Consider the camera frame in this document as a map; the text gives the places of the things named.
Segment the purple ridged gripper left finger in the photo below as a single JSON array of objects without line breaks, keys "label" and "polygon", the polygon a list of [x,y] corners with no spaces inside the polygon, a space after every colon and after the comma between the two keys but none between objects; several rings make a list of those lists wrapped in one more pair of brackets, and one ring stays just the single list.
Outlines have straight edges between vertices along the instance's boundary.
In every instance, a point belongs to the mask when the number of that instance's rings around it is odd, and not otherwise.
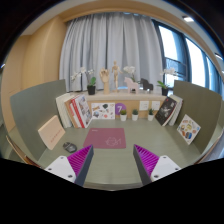
[{"label": "purple ridged gripper left finger", "polygon": [[59,156],[45,170],[82,186],[85,182],[93,155],[93,146],[89,145],[68,157]]}]

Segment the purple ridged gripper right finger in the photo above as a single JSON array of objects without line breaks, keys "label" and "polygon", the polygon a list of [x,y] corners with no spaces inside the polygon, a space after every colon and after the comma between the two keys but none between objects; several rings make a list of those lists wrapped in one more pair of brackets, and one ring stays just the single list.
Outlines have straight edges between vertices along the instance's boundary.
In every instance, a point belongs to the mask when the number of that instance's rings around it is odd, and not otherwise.
[{"label": "purple ridged gripper right finger", "polygon": [[180,167],[167,155],[157,156],[139,145],[134,145],[133,155],[143,185],[180,170]]}]

